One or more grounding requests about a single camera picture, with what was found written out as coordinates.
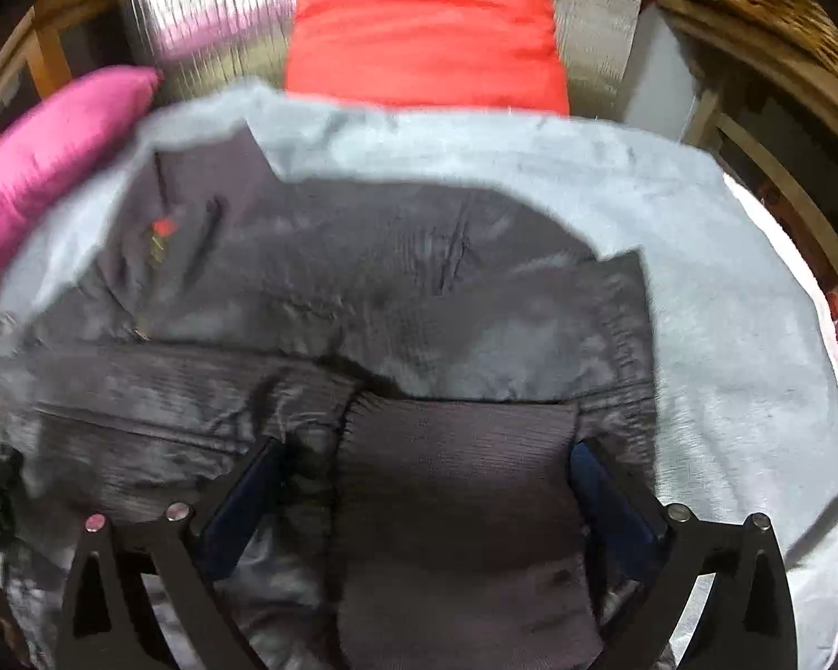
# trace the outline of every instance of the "dark gray jacket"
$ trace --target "dark gray jacket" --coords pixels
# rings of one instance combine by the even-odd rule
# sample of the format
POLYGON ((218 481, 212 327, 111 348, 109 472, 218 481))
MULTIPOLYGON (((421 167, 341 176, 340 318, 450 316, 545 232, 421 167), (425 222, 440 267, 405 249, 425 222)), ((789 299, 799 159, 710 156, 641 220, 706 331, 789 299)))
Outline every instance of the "dark gray jacket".
POLYGON ((650 480, 639 260, 597 261, 483 188, 286 184, 247 130, 156 154, 93 265, 0 364, 0 439, 27 461, 3 584, 36 662, 53 663, 87 514, 142 520, 193 500, 273 430, 291 455, 282 513, 221 597, 268 667, 340 663, 328 651, 344 581, 327 561, 333 470, 366 393, 562 405, 563 447, 595 435, 650 480))

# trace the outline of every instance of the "bolt head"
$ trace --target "bolt head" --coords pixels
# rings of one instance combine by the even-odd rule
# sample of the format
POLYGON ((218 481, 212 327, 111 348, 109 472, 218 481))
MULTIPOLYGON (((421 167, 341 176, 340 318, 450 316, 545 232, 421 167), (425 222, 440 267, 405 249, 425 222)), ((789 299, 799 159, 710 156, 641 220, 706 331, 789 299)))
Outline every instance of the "bolt head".
POLYGON ((192 511, 192 509, 189 508, 188 504, 178 501, 168 506, 164 515, 168 521, 183 521, 189 516, 190 511, 192 511))
POLYGON ((762 532, 765 532, 772 526, 772 524, 769 521, 769 516, 761 513, 752 514, 751 523, 753 523, 754 526, 756 526, 762 532))
POLYGON ((668 516, 674 521, 683 523, 684 521, 689 521, 693 517, 693 513, 689 510, 688 506, 671 504, 668 506, 668 516))
POLYGON ((91 534, 96 534, 103 526, 105 526, 105 516, 103 514, 88 516, 87 521, 84 523, 84 528, 91 534))

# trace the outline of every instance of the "pink pillow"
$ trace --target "pink pillow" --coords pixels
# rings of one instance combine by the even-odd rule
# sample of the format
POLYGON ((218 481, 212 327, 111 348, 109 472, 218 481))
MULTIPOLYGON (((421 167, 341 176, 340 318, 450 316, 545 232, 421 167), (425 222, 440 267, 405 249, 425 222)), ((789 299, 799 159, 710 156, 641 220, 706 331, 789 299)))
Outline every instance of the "pink pillow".
POLYGON ((130 133, 158 82, 149 68, 96 70, 38 103, 0 137, 0 274, 47 209, 130 133))

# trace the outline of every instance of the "wooden chair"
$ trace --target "wooden chair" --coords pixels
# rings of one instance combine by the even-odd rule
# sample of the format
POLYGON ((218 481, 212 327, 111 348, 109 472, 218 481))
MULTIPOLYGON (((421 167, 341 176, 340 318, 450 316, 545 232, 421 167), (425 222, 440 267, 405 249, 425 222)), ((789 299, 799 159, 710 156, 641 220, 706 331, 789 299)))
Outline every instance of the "wooden chair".
POLYGON ((72 79, 60 34, 118 5, 118 0, 36 0, 0 50, 0 108, 27 68, 37 96, 47 98, 72 79))
POLYGON ((838 78, 803 51, 729 10, 694 0, 659 0, 659 5, 674 30, 704 46, 693 49, 693 69, 704 90, 685 142, 711 152, 724 167, 723 141, 741 149, 792 205, 838 277, 838 235, 829 220, 778 158, 736 120, 751 80, 763 78, 838 138, 838 78), (714 51, 722 57, 714 57, 714 51))

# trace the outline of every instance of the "light blue blanket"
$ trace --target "light blue blanket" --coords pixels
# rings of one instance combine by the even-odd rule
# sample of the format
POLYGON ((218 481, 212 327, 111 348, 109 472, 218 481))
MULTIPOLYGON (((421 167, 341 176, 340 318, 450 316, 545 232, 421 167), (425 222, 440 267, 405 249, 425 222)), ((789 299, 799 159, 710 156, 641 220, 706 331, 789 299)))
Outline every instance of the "light blue blanket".
MULTIPOLYGON (((716 521, 769 514, 790 569, 800 667, 827 665, 838 639, 838 384, 814 302, 699 151, 605 122, 342 109, 244 81, 147 118, 111 167, 51 212, 3 282, 0 350, 83 270, 152 150, 217 140, 243 121, 284 179, 487 185, 550 213, 601 256, 641 249, 659 498, 716 521)), ((679 653, 705 589, 677 628, 679 653)))

